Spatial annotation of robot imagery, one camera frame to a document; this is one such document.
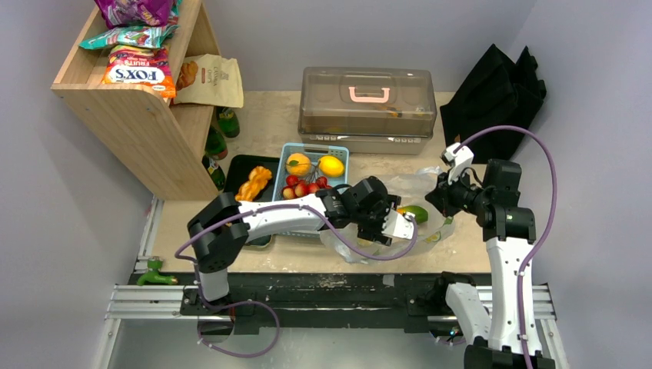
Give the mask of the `orange green mango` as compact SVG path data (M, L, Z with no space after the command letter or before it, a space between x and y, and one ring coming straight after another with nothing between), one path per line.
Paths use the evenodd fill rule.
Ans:
M412 214L417 224L423 224L428 222L429 220L428 211L425 208L418 205L407 205L404 207L397 208L396 211L399 214Z

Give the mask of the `clear plastic grocery bag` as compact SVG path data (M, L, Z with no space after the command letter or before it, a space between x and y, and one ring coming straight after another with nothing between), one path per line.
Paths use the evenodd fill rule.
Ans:
M443 216L424 198L434 189L442 172L437 166L421 168L413 174L379 176L389 194L401 197L397 214L392 214L388 221L391 231L400 231L399 236L391 238L390 245L364 240L358 235L361 228L356 224L338 230L340 238L326 228L320 232L320 241L349 264L374 264L428 253L455 230L454 219Z

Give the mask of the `red lychee bunch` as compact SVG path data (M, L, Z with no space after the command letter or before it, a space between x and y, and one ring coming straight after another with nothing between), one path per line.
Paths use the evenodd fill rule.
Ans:
M284 185L281 189L283 200L303 198L308 194L315 194L321 189L331 187L328 178L318 168L312 168L305 173L300 173L298 170L289 171L284 176L282 184Z

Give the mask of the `black fabric tote bag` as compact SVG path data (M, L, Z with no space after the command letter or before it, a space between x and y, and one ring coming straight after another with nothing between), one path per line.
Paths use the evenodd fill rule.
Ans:
M440 108L445 145L498 125L528 129L547 95L537 68L528 47L512 61L491 45L453 98Z

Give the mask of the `orange twisted bread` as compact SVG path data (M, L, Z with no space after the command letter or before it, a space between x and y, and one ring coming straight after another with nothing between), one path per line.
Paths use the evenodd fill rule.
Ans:
M253 201L272 179L272 173L263 166L253 168L248 180L240 186L235 195L236 201Z

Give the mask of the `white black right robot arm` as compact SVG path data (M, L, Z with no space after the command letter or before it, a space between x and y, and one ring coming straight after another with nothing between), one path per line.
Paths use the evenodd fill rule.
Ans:
M432 291L434 307L454 312L466 341L466 368L554 368L543 355L537 332L531 260L534 213L518 205L519 164L491 159L481 185L471 184L474 169L454 161L437 178L426 200L446 216L472 214L483 233L491 266L491 309L481 303L470 279L444 272Z

